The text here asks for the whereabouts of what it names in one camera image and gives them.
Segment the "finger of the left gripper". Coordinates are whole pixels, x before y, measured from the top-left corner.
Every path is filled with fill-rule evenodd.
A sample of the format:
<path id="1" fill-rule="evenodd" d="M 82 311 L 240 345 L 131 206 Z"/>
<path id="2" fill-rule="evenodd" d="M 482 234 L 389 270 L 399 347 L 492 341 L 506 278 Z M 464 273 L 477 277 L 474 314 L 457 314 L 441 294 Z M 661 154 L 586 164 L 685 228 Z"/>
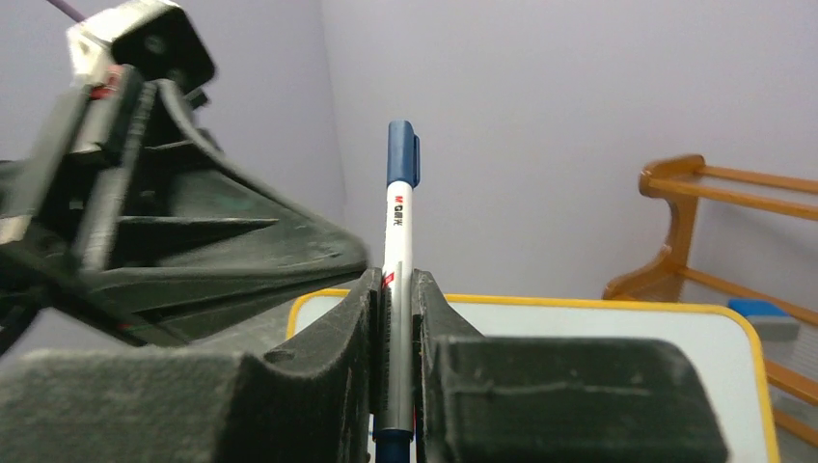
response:
<path id="1" fill-rule="evenodd" d="M 355 271 L 41 272 L 51 307 L 133 346 L 182 346 Z"/>

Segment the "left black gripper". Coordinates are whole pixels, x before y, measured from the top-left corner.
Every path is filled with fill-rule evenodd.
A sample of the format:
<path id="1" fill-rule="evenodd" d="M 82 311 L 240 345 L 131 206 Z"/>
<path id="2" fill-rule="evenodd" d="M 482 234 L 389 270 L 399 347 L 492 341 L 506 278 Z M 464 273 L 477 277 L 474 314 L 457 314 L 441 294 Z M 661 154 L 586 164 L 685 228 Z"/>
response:
<path id="1" fill-rule="evenodd" d="M 177 85 L 133 66 L 62 95 L 1 194 L 1 297 L 146 298 L 160 281 L 348 281 L 363 242 L 241 170 Z"/>

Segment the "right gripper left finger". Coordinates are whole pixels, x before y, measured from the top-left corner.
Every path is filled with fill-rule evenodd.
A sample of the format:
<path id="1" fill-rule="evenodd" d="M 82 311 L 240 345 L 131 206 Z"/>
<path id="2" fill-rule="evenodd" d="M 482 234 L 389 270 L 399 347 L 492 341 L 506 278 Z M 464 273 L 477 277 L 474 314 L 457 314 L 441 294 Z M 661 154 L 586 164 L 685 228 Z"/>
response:
<path id="1" fill-rule="evenodd" d="M 366 271 L 266 357 L 202 348 L 40 350 L 1 373 L 5 462 L 363 462 L 370 414 Z"/>

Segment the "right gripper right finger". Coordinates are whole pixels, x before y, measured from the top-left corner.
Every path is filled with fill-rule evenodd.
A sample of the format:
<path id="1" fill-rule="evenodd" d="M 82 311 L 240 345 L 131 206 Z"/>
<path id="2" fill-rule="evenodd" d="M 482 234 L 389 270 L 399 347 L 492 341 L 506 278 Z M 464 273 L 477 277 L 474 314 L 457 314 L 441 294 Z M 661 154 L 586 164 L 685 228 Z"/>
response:
<path id="1" fill-rule="evenodd" d="M 725 462 L 728 444 L 689 358 L 634 338 L 489 337 L 418 270 L 422 462 Z"/>

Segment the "white blue marker pen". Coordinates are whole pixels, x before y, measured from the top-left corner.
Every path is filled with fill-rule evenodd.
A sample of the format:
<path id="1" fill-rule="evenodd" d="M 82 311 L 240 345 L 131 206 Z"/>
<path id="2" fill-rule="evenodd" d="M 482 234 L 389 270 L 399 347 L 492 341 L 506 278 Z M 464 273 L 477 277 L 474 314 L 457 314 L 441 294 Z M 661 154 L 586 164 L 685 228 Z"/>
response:
<path id="1" fill-rule="evenodd" d="M 381 398 L 373 422 L 375 460 L 409 462 L 414 439 L 412 280 L 413 187 L 402 180 L 387 187 L 381 285 Z"/>

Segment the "blue marker cap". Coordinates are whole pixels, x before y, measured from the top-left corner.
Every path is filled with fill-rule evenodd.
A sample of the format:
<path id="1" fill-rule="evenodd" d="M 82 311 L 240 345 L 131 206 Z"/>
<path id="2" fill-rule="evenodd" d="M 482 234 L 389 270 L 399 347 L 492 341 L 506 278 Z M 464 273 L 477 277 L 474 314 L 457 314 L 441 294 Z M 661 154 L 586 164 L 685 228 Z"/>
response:
<path id="1" fill-rule="evenodd" d="M 412 188 L 420 184 L 420 137 L 406 120 L 391 121 L 388 126 L 387 184 L 402 181 Z"/>

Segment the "yellow framed whiteboard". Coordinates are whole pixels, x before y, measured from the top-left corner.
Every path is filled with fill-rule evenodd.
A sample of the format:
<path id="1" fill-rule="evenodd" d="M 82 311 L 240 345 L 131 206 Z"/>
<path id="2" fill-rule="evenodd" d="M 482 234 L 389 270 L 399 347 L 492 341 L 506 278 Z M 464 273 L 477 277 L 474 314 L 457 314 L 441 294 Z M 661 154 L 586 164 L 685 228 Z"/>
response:
<path id="1" fill-rule="evenodd" d="M 722 306 L 448 293 L 445 301 L 487 337 L 660 340 L 695 368 L 730 462 L 781 455 L 761 342 Z"/>

